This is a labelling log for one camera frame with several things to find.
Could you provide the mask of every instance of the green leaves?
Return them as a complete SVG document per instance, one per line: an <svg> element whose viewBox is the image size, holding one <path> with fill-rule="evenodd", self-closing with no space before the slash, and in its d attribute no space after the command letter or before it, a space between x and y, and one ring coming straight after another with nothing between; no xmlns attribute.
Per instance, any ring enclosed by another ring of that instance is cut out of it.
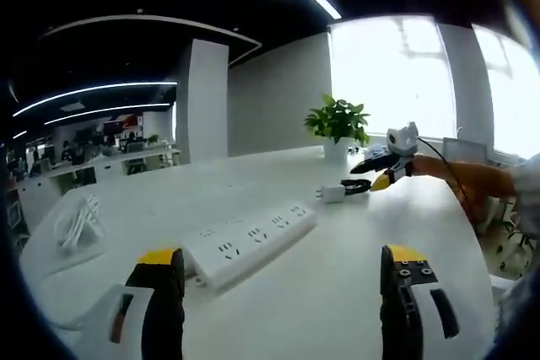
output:
<svg viewBox="0 0 540 360"><path fill-rule="evenodd" d="M336 101L331 95L322 96L325 106L310 109L304 119L307 129L318 137L332 138L337 143L343 137L356 139L362 146L370 140L364 127L369 114L362 113L364 105L353 105L346 100Z"/></svg>

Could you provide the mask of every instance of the white power strip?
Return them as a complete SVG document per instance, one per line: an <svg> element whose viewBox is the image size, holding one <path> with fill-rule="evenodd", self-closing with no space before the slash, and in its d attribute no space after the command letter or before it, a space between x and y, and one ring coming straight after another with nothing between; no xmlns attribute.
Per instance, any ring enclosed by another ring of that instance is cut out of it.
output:
<svg viewBox="0 0 540 360"><path fill-rule="evenodd" d="M202 280L219 288L265 264L314 225L315 214L292 203L216 224L188 238L183 250Z"/></svg>

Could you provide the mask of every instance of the white pot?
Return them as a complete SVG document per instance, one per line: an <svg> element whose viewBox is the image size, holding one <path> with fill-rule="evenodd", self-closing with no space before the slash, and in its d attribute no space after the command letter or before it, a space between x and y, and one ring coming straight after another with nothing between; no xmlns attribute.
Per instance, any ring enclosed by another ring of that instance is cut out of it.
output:
<svg viewBox="0 0 540 360"><path fill-rule="evenodd" d="M341 138L337 143L332 138L324 138L322 147L324 148L324 158L328 162L341 164L347 160L348 146L353 140L351 138Z"/></svg>

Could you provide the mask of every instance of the black ceiling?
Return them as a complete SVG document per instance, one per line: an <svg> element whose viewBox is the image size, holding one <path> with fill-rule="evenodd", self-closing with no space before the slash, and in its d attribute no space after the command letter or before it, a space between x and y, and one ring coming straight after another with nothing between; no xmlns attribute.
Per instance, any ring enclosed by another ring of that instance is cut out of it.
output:
<svg viewBox="0 0 540 360"><path fill-rule="evenodd" d="M507 30L502 0L329 1L344 19L384 13L432 13L456 24L475 21ZM39 99L88 86L176 80L180 54L193 37L229 44L230 61L253 47L230 35L158 21L98 22L45 35L64 24L121 14L211 24L261 42L257 53L322 32L332 22L313 0L3 0L0 114L11 116ZM10 95L10 87L18 103ZM174 92L166 90L125 88L91 97L73 96L17 117L8 128L8 136L65 115L58 106L79 99L89 109L118 105L122 100L124 104L173 100Z"/></svg>

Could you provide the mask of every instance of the office desk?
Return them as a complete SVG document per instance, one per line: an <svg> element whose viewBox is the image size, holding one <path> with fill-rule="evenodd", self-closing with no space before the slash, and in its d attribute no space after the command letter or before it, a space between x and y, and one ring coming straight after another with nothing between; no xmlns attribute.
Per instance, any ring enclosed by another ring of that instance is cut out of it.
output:
<svg viewBox="0 0 540 360"><path fill-rule="evenodd" d="M195 279L187 283L186 358L381 358L384 244L405 244L427 255L450 298L470 306L481 352L494 328L489 276L451 190L443 181L418 177L318 206L315 190L339 182L357 160L330 166L321 148L302 148L176 166L69 191L25 246L24 277L47 316L69 320L112 283L124 283L145 250L181 246L188 234L240 212L307 201L316 207L317 227L260 271L220 294ZM37 286L58 260L54 219L88 192L100 199L107 253Z"/></svg>
<svg viewBox="0 0 540 360"><path fill-rule="evenodd" d="M110 157L100 157L79 165L66 164L41 176L25 179L15 184L9 191L17 190L24 219L28 230L32 233L43 217L60 200L65 189L73 187L73 174L79 170L92 169L96 182L114 180L126 175L124 163L132 159L145 159L159 155L174 155L179 153L171 148L147 148L141 152L119 153Z"/></svg>

